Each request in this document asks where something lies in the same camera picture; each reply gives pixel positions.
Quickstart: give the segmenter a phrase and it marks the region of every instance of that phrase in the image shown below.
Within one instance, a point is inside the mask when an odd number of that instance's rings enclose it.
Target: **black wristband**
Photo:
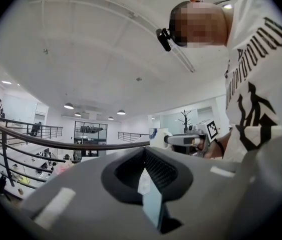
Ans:
[[[221,142],[219,142],[217,139],[215,139],[214,141],[215,141],[215,143],[220,147],[221,152],[222,152],[222,159],[223,159],[223,157],[224,157],[224,147],[223,147],[223,145],[221,144]]]

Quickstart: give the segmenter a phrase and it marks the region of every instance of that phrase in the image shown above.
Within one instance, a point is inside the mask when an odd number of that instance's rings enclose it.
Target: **blue logo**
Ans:
[[[153,133],[150,134],[150,140],[154,139],[157,134],[157,128],[153,129]]]

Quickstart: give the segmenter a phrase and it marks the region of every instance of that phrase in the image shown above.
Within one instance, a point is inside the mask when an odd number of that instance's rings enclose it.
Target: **white t-shirt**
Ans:
[[[234,5],[227,48],[226,114],[233,130],[223,159],[240,162],[282,135],[282,13],[272,0]]]

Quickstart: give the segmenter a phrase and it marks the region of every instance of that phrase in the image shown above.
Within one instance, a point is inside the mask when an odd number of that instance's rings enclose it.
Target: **head-mounted camera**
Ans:
[[[189,3],[197,3],[197,2],[203,2],[203,0],[190,0],[190,1],[184,1],[179,3],[171,11],[169,29],[159,28],[156,30],[156,37],[167,52],[171,51],[171,45],[168,41],[169,39],[172,39],[177,46],[180,47],[187,46],[186,40],[184,40],[184,38],[182,38],[181,36],[176,36],[175,34],[176,13],[179,9],[187,7]]]

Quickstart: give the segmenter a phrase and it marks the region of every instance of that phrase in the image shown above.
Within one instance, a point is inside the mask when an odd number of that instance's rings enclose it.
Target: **recessed light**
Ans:
[[[73,107],[73,104],[72,103],[66,103],[65,105],[64,105],[64,107],[66,108],[66,109],[69,109],[69,110],[73,110],[74,109],[74,107]]]
[[[119,111],[117,112],[117,114],[118,114],[118,115],[125,115],[126,113],[125,113],[124,110],[121,109],[121,110],[119,110]]]
[[[225,9],[232,9],[233,7],[232,7],[232,5],[230,5],[228,3],[228,4],[223,5],[223,8],[225,8]]]

